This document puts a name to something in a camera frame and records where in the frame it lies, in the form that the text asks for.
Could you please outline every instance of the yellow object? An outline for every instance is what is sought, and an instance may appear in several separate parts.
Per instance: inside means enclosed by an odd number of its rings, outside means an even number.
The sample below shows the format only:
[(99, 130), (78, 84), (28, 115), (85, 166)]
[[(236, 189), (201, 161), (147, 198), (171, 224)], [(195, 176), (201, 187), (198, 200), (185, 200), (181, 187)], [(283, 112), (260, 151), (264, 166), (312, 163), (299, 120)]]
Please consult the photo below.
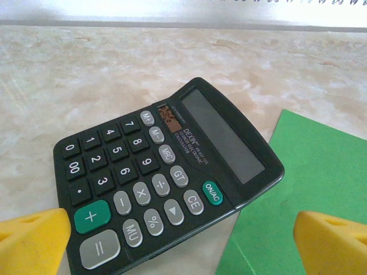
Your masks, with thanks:
[(367, 274), (367, 225), (302, 211), (293, 235), (307, 275)]
[(64, 209), (0, 222), (0, 275), (55, 275), (70, 233)]

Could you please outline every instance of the green paper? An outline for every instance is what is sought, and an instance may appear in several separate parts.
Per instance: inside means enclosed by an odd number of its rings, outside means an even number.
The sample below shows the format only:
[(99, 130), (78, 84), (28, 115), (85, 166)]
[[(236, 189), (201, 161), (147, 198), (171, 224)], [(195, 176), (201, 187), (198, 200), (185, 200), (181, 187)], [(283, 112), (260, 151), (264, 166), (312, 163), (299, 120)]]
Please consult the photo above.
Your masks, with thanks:
[(304, 275), (292, 232), (302, 210), (367, 224), (366, 140), (284, 110), (270, 146), (284, 178), (242, 210), (217, 275)]

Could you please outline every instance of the calculator display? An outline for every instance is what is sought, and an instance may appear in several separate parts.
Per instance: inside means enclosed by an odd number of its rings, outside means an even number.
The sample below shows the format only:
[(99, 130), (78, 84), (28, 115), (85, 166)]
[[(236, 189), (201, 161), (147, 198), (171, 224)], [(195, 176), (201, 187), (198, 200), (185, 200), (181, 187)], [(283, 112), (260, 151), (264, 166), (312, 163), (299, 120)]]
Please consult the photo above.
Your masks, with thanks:
[(192, 90), (184, 97), (182, 103), (242, 184), (265, 170), (262, 163), (198, 89)]

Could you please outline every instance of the countertop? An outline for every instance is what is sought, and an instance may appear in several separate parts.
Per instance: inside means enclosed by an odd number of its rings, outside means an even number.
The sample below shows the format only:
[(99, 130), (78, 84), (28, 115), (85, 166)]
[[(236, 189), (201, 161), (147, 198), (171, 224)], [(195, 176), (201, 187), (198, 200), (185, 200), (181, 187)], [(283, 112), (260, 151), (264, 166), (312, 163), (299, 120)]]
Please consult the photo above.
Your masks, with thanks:
[[(367, 139), (363, 33), (1, 26), (0, 57), (0, 221), (58, 207), (60, 139), (197, 76), (267, 141), (285, 108)], [(213, 274), (236, 217), (126, 274)]]

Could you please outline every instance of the calculator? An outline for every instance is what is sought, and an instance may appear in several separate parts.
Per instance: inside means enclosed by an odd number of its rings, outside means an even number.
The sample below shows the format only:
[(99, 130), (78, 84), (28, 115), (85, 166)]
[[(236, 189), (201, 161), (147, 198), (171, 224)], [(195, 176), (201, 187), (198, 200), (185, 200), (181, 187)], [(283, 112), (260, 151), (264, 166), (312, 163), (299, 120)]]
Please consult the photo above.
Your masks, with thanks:
[(255, 127), (202, 78), (60, 140), (53, 157), (75, 275), (122, 274), (240, 211), (284, 174)]

